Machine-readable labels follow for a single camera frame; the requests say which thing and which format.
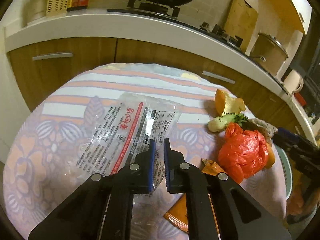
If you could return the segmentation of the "orange peel long piece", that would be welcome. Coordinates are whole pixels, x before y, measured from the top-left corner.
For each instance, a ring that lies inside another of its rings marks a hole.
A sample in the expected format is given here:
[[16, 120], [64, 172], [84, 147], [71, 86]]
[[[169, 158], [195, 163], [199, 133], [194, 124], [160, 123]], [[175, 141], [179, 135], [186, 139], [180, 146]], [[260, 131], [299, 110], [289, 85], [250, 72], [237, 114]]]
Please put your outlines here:
[[269, 143], [266, 143], [266, 145], [267, 145], [267, 152], [268, 152], [268, 161], [265, 165], [265, 168], [269, 169], [274, 165], [276, 159], [274, 156], [274, 152], [272, 150], [272, 146]]

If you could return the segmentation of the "red plastic bag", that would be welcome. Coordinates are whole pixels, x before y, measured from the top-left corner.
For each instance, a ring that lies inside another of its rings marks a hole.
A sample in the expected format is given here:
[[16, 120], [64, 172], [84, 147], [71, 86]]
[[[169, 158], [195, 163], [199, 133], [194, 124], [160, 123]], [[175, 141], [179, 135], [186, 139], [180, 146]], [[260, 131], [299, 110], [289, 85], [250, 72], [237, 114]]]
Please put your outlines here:
[[227, 126], [217, 162], [236, 183], [262, 170], [268, 159], [267, 142], [260, 132], [243, 130], [236, 123]]

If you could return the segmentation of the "clear printed plastic bag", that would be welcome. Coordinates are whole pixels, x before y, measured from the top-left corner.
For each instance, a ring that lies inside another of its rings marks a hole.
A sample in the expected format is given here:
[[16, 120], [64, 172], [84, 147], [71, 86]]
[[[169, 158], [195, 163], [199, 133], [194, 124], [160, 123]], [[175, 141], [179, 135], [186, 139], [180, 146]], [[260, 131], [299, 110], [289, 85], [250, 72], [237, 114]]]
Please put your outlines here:
[[183, 105], [166, 99], [124, 93], [94, 121], [89, 139], [70, 164], [77, 184], [95, 173], [109, 176], [135, 161], [156, 143], [153, 189], [164, 178], [163, 142], [176, 126]]

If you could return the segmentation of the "green bok choy stalk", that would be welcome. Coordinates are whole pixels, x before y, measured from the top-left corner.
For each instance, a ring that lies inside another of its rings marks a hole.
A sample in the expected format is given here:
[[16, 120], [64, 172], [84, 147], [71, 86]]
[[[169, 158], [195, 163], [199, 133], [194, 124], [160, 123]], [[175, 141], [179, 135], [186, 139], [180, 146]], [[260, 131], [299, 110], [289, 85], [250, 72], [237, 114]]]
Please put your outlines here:
[[236, 123], [241, 127], [242, 124], [246, 123], [247, 121], [248, 117], [242, 113], [227, 113], [225, 115], [215, 117], [213, 120], [211, 120], [208, 123], [208, 129], [213, 133], [222, 132], [230, 123]]

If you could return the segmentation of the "light blue plastic basket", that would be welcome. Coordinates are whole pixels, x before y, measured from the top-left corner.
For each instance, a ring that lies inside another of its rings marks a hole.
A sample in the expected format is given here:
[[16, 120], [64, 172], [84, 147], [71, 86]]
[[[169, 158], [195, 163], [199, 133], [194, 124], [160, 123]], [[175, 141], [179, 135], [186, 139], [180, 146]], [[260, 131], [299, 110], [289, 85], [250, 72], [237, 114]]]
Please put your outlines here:
[[280, 163], [283, 169], [284, 178], [285, 178], [285, 187], [286, 187], [286, 200], [288, 200], [292, 193], [293, 188], [293, 176], [292, 169], [285, 151], [279, 146], [275, 146], [279, 155]]

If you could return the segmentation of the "red tray by window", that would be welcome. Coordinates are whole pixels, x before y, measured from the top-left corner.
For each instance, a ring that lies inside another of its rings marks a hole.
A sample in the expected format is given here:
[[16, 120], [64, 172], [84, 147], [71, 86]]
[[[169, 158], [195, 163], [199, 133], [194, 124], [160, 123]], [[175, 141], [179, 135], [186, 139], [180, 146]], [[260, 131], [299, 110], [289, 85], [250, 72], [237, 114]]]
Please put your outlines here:
[[294, 93], [293, 95], [302, 107], [305, 107], [307, 105], [306, 100], [302, 97], [302, 95], [299, 92]]

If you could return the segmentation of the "floral pink table cloth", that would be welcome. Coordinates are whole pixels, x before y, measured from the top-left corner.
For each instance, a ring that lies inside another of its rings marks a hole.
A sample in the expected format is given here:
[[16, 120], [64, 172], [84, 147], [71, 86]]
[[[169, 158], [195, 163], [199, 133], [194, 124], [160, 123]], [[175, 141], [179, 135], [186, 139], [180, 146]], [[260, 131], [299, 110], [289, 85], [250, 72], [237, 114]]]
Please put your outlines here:
[[5, 164], [24, 239], [290, 239], [279, 162], [244, 109], [212, 130], [218, 92], [157, 64], [68, 81], [20, 129]]

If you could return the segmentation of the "white electric kettle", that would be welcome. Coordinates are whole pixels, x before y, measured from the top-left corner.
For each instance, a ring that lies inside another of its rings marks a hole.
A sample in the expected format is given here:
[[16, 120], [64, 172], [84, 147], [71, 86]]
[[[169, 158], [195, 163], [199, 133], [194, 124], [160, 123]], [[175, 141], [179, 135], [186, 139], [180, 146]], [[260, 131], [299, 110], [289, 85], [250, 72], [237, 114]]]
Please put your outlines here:
[[304, 80], [303, 77], [293, 69], [284, 80], [283, 85], [289, 94], [295, 94], [302, 90]]

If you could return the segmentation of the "orange peel with pith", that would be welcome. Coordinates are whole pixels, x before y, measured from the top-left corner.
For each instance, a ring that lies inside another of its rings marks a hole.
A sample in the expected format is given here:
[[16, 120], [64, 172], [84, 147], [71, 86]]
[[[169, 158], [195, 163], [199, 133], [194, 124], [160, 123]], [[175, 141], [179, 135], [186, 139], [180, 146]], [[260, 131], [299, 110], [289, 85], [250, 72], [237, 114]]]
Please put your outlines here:
[[246, 105], [241, 98], [231, 98], [228, 93], [220, 89], [217, 89], [215, 93], [215, 107], [220, 116], [240, 114], [246, 110]]

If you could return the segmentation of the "brown rice cooker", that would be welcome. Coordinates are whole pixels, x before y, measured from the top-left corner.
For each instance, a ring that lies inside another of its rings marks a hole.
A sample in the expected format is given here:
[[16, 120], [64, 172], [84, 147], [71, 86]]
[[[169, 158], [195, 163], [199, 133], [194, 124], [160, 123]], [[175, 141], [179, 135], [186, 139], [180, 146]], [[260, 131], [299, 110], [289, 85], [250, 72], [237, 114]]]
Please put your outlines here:
[[289, 55], [274, 36], [258, 33], [249, 57], [271, 75], [276, 76]]

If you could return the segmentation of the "black gas stove top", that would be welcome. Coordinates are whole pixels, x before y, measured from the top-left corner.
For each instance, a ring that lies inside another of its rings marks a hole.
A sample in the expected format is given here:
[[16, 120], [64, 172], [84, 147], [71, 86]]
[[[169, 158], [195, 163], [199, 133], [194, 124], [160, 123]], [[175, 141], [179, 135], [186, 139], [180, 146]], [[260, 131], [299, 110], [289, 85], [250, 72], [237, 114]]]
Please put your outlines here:
[[152, 42], [180, 49], [220, 63], [260, 84], [284, 86], [239, 48], [216, 34], [200, 28], [200, 21], [180, 14], [165, 16], [136, 8], [108, 8], [107, 13], [124, 18], [120, 27], [124, 38]]

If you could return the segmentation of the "wooden cutting board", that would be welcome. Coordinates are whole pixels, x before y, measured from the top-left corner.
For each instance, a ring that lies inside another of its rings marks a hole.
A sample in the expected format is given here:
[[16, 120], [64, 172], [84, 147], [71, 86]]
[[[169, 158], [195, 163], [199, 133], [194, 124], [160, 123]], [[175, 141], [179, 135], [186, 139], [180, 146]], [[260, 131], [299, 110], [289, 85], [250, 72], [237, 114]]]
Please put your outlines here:
[[231, 1], [223, 28], [227, 34], [242, 38], [240, 50], [243, 53], [247, 50], [257, 19], [258, 12], [245, 0]]

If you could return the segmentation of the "metal canister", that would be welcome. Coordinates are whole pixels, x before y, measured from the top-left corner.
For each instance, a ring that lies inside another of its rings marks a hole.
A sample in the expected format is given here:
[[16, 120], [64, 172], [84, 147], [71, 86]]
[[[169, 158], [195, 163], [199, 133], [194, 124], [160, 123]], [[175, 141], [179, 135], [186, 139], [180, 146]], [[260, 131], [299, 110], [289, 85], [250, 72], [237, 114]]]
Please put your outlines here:
[[47, 0], [30, 0], [27, 13], [27, 25], [46, 16]]

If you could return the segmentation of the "white upper wall cabinet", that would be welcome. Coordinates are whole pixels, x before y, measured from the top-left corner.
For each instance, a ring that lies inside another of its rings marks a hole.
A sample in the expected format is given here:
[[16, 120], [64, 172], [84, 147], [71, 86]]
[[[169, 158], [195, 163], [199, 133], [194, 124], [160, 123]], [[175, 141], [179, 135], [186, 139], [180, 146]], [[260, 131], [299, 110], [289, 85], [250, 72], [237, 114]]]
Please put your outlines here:
[[279, 18], [304, 35], [308, 33], [312, 7], [307, 0], [268, 0]]

